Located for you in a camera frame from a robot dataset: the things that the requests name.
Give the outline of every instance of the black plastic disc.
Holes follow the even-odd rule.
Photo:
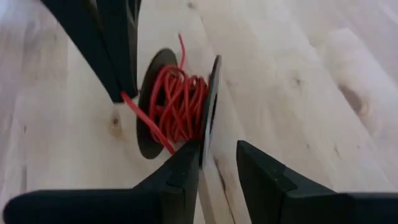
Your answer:
[[[160,50],[152,59],[152,62],[145,74],[138,102],[138,107],[140,107],[145,114],[149,114],[150,95],[157,75],[160,72],[160,69],[165,65],[177,65],[177,58],[170,49]],[[164,103],[164,100],[164,92],[160,92],[157,103],[161,105]],[[139,118],[137,118],[137,141],[141,154],[147,159],[156,158],[164,148],[162,144],[153,140],[148,125]]]
[[[205,161],[207,160],[209,147],[210,147],[211,131],[213,129],[214,115],[217,106],[220,74],[221,74],[221,56],[217,55],[213,64],[213,69],[209,77],[209,86],[208,86],[209,94],[205,100],[205,104],[203,105],[203,125],[205,127],[204,128],[205,133],[203,135],[203,142],[201,144],[200,165],[202,167],[205,165]]]

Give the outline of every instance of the wood knot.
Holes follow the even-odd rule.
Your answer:
[[[298,90],[301,90],[305,84],[305,81],[301,79],[300,73],[298,71],[291,71],[289,73],[291,76],[290,79],[288,79],[289,86],[292,88],[298,88]]]
[[[197,7],[196,7],[196,5],[194,3],[188,2],[188,8],[189,9],[196,9]]]
[[[347,86],[339,85],[338,88],[346,98],[351,108],[355,111],[355,113],[357,115],[363,114],[363,103],[360,97],[353,90],[350,90]]]
[[[109,132],[116,138],[122,136],[123,129],[121,126],[120,114],[117,110],[113,111],[111,119],[109,120]]]

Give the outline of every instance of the wire spool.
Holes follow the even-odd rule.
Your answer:
[[[152,62],[149,65],[149,68],[144,77],[144,81],[142,83],[141,93],[139,97],[138,107],[145,113],[149,114],[150,107],[150,99],[153,94],[154,85],[156,80],[160,74],[160,71],[166,65],[175,65],[177,66],[177,59],[175,54],[170,49],[162,49],[160,50],[156,56],[152,59]],[[211,128],[213,125],[213,118],[215,115],[216,108],[216,99],[218,93],[218,84],[219,84],[219,76],[221,69],[221,57],[217,56],[215,63],[213,65],[212,73],[208,79],[208,86],[206,89],[206,97],[202,99],[203,107],[201,108],[201,136],[200,149],[202,151],[201,161],[203,158],[206,158],[210,139],[211,139]],[[157,95],[156,105],[165,106],[165,90],[160,90]],[[137,141],[141,154],[147,159],[156,158],[160,152],[163,150],[164,145],[159,143],[153,138],[153,134],[151,134],[150,127],[146,125],[143,120],[137,117]]]

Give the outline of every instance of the light wooden surface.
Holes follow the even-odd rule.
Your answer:
[[[336,59],[341,55],[354,58],[354,67],[363,61],[370,64],[374,72],[362,75],[362,70],[350,70],[354,75],[349,77],[354,78],[345,84],[359,86],[351,87],[359,95],[366,90],[394,119],[390,114],[398,102],[391,96],[390,101],[381,101],[388,93],[369,80],[396,94],[388,77],[398,80],[395,41],[385,35],[397,33],[397,5],[387,0],[378,8],[371,7],[370,0],[334,2],[316,1],[319,9],[313,8],[312,0],[142,2],[139,85],[160,48],[170,47],[180,55],[178,32],[187,47],[188,71],[207,75],[215,55],[223,56],[211,152],[200,174],[195,223],[249,223],[235,161],[239,139],[336,191],[397,191],[391,158],[397,145],[374,135],[351,109],[339,91],[341,73],[336,71],[338,66],[347,71],[346,64],[339,65]],[[367,17],[378,29],[366,29]],[[365,45],[354,48],[355,53],[339,53],[339,46],[357,46],[359,40],[348,35],[336,44],[330,33],[344,27],[362,31],[356,35]],[[0,48],[1,206],[36,189],[132,187],[168,158],[165,151],[153,161],[139,154],[136,117],[125,105],[110,102],[84,58],[39,1],[0,1]],[[114,118],[117,125],[111,122]],[[386,144],[390,154],[383,152]]]

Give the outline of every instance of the wooden table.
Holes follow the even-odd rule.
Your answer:
[[[392,111],[398,103],[396,84],[387,73],[395,77],[391,71],[397,70],[391,62],[392,50],[374,50],[393,49],[395,42],[377,40],[382,31],[367,31],[358,22],[373,12],[378,14],[372,21],[375,24],[386,18],[394,20],[395,8],[383,2],[381,9],[373,11],[370,0],[349,4],[355,9],[366,7],[366,14],[361,10],[340,12],[343,3],[327,7],[349,22],[350,26],[344,26],[346,23],[336,25],[334,18],[312,9],[311,0],[301,2],[142,3],[139,85],[160,48],[170,47],[179,57],[179,32],[187,48],[185,69],[189,72],[208,75],[215,55],[223,57],[213,140],[207,166],[200,174],[195,223],[249,223],[235,161],[238,139],[339,192],[397,191],[397,145],[392,138],[385,140],[396,131],[395,123],[389,121],[394,121]],[[329,3],[317,4],[326,7]],[[85,59],[40,1],[2,0],[0,6],[1,205],[37,189],[130,188],[169,157],[166,151],[151,161],[140,155],[134,113],[126,105],[112,104]],[[396,25],[383,25],[396,33]],[[331,32],[344,27],[354,33]],[[359,35],[353,27],[365,31]],[[341,36],[350,41],[342,41]],[[344,51],[336,43],[355,48]],[[367,46],[376,59],[390,62],[380,66]],[[346,56],[347,62],[335,60],[350,52],[356,55]],[[348,69],[336,68],[345,68],[352,58],[355,65],[369,62],[372,74],[350,70],[347,73],[354,78],[341,80],[342,71]],[[388,86],[389,91],[370,83]],[[347,101],[347,92],[339,90],[343,84],[353,95],[362,96],[366,90],[371,100],[355,110],[355,100]],[[383,110],[361,114],[364,105]],[[387,120],[368,125],[380,111]],[[384,151],[382,144],[390,150]]]

